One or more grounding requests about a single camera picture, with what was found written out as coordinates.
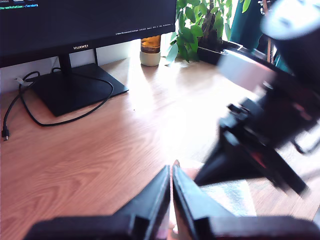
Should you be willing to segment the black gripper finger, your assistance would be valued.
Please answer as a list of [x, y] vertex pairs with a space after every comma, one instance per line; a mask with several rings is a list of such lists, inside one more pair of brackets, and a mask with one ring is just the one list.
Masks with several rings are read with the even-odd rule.
[[173, 204], [180, 240], [213, 240], [210, 219], [235, 216], [212, 199], [180, 168], [172, 167]]
[[219, 127], [219, 139], [194, 182], [198, 186], [235, 180], [263, 178], [263, 165], [254, 160], [258, 145], [242, 137], [237, 138], [228, 129]]
[[114, 215], [133, 217], [132, 240], [166, 240], [171, 199], [170, 166], [165, 165], [135, 197]]

